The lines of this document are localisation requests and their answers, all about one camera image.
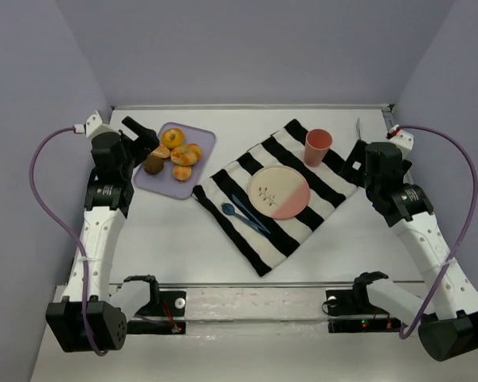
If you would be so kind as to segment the speckled orange bread roll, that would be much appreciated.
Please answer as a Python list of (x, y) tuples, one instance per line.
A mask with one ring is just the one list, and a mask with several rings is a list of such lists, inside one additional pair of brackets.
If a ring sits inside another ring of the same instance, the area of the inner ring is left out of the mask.
[(170, 159), (179, 166), (193, 166), (202, 158), (202, 155), (202, 148), (198, 144), (181, 144), (170, 152)]

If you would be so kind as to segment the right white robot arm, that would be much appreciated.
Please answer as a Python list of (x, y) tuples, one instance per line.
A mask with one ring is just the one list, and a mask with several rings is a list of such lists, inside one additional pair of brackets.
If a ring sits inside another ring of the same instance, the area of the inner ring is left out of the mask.
[(358, 140), (340, 174), (364, 188), (374, 210), (402, 242), (427, 289), (420, 298), (380, 271), (354, 280), (354, 301), (386, 311), (400, 337), (417, 332), (425, 351), (446, 361), (478, 349), (478, 291), (452, 255), (423, 189), (404, 181), (410, 163), (392, 142)]

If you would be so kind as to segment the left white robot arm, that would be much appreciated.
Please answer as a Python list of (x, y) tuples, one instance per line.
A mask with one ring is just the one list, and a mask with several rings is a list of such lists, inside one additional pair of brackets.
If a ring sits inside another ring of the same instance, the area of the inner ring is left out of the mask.
[(159, 146), (156, 133), (127, 116), (122, 124), (135, 134), (115, 131), (98, 115), (77, 132), (92, 144), (94, 166), (84, 198), (84, 223), (73, 234), (76, 254), (60, 301), (51, 302), (45, 318), (66, 353), (93, 351), (102, 357), (122, 349), (128, 322), (145, 306), (160, 302), (153, 275), (128, 276), (110, 292), (116, 245), (134, 195), (133, 170)]

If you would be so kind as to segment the dark brown muffin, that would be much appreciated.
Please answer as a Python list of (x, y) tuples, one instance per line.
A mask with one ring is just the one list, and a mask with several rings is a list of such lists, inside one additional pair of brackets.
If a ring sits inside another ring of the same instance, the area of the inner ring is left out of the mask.
[(162, 158), (149, 155), (143, 162), (143, 170), (150, 175), (156, 175), (163, 170), (164, 163), (165, 162)]

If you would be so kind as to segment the black white striped cloth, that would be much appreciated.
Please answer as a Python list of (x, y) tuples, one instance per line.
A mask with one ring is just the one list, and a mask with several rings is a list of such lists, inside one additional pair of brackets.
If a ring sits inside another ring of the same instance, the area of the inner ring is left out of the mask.
[(259, 276), (281, 265), (356, 191), (329, 150), (304, 163), (308, 130), (296, 119), (193, 188)]

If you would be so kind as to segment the orange bagel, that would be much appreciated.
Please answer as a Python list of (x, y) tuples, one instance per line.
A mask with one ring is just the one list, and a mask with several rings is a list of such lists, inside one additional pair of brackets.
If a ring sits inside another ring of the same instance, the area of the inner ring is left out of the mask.
[(161, 142), (166, 148), (173, 150), (184, 143), (184, 138), (185, 136), (182, 130), (174, 127), (169, 128), (162, 133)]

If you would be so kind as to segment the lavender plastic tray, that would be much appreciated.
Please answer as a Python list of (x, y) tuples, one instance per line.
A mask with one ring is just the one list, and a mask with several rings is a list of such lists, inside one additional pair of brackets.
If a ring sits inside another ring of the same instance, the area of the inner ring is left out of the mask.
[(136, 188), (184, 200), (192, 194), (216, 143), (213, 132), (180, 123), (165, 123), (160, 147), (134, 176)]

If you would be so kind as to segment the pink plastic cup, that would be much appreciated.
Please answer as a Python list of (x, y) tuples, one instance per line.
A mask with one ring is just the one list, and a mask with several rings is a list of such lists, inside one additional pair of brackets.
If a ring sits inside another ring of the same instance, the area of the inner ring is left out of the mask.
[(331, 134), (323, 129), (314, 129), (306, 134), (304, 144), (304, 163), (317, 167), (333, 143)]

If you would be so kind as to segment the small golden bun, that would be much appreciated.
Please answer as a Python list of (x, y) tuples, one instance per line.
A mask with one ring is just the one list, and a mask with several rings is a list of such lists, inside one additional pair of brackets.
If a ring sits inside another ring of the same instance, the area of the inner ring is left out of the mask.
[(172, 175), (177, 181), (187, 181), (192, 175), (192, 167), (176, 165), (172, 170)]

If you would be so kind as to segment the cream and pink plate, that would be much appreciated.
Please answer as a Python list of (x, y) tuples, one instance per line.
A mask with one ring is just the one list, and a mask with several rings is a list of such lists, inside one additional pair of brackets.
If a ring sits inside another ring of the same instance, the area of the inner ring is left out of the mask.
[(295, 217), (311, 199), (306, 179), (288, 166), (270, 166), (257, 171), (246, 190), (251, 205), (259, 213), (276, 220)]

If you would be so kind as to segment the blue plastic knife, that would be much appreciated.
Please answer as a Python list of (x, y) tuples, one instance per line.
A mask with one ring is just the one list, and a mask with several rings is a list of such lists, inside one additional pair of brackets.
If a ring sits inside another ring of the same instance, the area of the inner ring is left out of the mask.
[(239, 198), (236, 197), (234, 194), (232, 195), (232, 201), (237, 207), (240, 208), (242, 212), (245, 212), (249, 216), (249, 219), (253, 221), (254, 223), (256, 223), (259, 226), (259, 228), (261, 228), (266, 233), (270, 233), (270, 231), (262, 224), (262, 222), (259, 219), (257, 219), (257, 217), (252, 212), (250, 212), (245, 207), (245, 205), (239, 200)]

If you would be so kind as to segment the metal table rail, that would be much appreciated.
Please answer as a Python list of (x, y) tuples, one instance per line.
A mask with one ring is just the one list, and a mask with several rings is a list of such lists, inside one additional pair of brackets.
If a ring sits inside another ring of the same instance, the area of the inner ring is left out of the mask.
[(121, 105), (112, 106), (113, 111), (171, 111), (171, 110), (380, 110), (392, 111), (394, 105), (377, 104), (346, 104), (346, 103), (237, 103), (237, 104), (174, 104), (174, 105)]

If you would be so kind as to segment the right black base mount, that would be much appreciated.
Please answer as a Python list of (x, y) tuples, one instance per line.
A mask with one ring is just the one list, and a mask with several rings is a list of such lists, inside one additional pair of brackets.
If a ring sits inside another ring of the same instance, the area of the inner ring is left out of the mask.
[(329, 333), (395, 333), (401, 322), (381, 308), (362, 302), (352, 289), (326, 290), (321, 310)]

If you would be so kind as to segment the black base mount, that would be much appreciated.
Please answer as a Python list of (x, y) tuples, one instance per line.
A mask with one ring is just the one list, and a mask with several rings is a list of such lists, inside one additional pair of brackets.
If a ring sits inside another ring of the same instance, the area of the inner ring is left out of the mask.
[(149, 302), (128, 322), (131, 335), (183, 335), (186, 333), (186, 291), (161, 289), (159, 303)]
[(321, 310), (329, 333), (395, 333), (401, 322), (381, 308), (362, 302), (352, 289), (326, 290)]

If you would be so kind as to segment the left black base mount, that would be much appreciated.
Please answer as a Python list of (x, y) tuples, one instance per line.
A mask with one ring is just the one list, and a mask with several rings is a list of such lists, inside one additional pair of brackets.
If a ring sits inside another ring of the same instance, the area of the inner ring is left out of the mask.
[(161, 289), (159, 303), (149, 302), (128, 322), (131, 335), (183, 335), (186, 333), (186, 291)]

